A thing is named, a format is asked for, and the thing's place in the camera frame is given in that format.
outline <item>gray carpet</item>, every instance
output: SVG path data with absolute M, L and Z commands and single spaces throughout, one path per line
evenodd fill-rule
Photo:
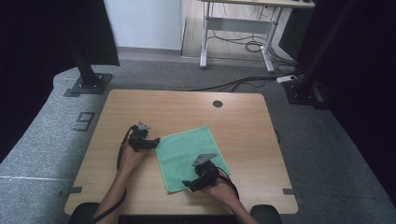
M 121 61 L 121 67 L 95 66 L 114 75 L 101 96 L 63 97 L 78 70 L 54 79 L 48 101 L 0 165 L 0 223 L 65 223 L 72 187 L 95 125 L 112 89 L 186 91 L 243 77 L 267 76 L 262 68 L 196 63 Z M 299 212 L 283 223 L 396 223 L 396 210 L 359 151 L 330 111 L 290 105 L 283 88 L 267 81 L 239 92 L 265 97 L 296 193 Z M 73 129 L 80 112 L 94 112 L 87 132 Z

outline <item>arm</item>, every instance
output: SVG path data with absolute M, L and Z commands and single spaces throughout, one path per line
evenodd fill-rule
M 235 192 L 233 192 L 225 181 L 218 179 L 215 186 L 202 189 L 202 192 L 209 194 L 219 203 L 226 205 L 236 216 L 239 223 L 259 224 L 236 198 Z
M 120 161 L 120 169 L 117 171 L 114 181 L 110 189 L 108 190 L 105 198 L 99 205 L 99 208 L 96 211 L 94 217 L 101 215 L 121 199 L 126 187 L 128 186 L 129 178 L 134 168 L 143 160 L 143 158 L 149 152 L 150 150 L 135 152 L 128 143 L 125 143 Z M 115 211 L 108 214 L 97 223 L 117 223 L 119 215 L 120 208 L 118 207 Z

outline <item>green towel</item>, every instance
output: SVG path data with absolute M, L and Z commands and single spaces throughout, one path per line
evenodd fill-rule
M 186 189 L 181 181 L 192 181 L 199 177 L 192 166 L 199 154 L 217 153 L 218 155 L 211 159 L 212 162 L 227 175 L 230 174 L 230 169 L 207 125 L 162 137 L 156 152 L 168 192 Z

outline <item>white wall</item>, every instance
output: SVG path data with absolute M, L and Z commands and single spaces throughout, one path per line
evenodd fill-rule
M 183 0 L 105 0 L 117 47 L 181 49 Z

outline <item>desk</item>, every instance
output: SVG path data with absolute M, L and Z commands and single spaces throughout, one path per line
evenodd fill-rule
M 200 67 L 206 68 L 207 59 L 207 31 L 231 31 L 241 33 L 254 33 L 267 35 L 267 42 L 262 46 L 262 57 L 264 58 L 265 65 L 269 73 L 274 73 L 274 67 L 271 62 L 268 50 L 274 38 L 275 30 L 279 22 L 280 14 L 283 7 L 299 7 L 299 8 L 312 8 L 315 4 L 312 0 L 309 3 L 300 0 L 298 2 L 292 0 L 201 0 L 205 2 L 205 15 L 204 15 L 204 39 L 201 46 L 201 61 Z M 227 18 L 210 17 L 209 10 L 210 4 L 214 3 L 227 3 L 227 4 L 240 4 L 240 5 L 254 5 L 254 6 L 269 6 L 276 7 L 276 12 L 272 21 L 252 21 L 252 20 L 236 20 Z
M 222 107 L 214 107 L 222 101 Z M 106 100 L 74 187 L 66 214 L 81 203 L 101 202 L 116 174 L 120 142 L 139 120 L 151 127 L 148 139 L 208 125 L 231 170 L 241 202 L 273 205 L 281 214 L 298 210 L 274 128 L 260 94 L 114 90 Z M 168 194 L 155 152 L 134 171 L 122 214 L 221 215 L 227 208 L 202 192 Z

